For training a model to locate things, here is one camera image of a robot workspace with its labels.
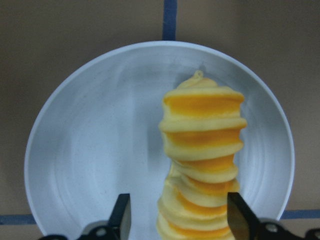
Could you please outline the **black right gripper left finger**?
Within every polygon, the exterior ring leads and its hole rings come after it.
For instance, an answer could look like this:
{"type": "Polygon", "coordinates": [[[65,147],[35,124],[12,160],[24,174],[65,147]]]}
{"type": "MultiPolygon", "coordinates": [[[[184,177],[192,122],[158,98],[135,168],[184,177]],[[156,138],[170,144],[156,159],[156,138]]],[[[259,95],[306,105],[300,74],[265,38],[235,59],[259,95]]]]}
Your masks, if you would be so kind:
{"type": "Polygon", "coordinates": [[[129,193],[118,195],[108,220],[111,240],[128,240],[131,230],[131,196],[129,193]]]}

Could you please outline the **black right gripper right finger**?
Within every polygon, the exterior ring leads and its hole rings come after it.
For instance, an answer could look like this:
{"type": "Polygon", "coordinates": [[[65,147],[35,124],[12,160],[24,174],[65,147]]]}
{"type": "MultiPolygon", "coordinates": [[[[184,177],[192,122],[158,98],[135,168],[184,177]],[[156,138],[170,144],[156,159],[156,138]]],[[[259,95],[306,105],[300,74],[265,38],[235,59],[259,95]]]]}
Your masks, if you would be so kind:
{"type": "Polygon", "coordinates": [[[227,222],[236,240],[254,240],[260,220],[238,192],[227,194],[227,222]]]}

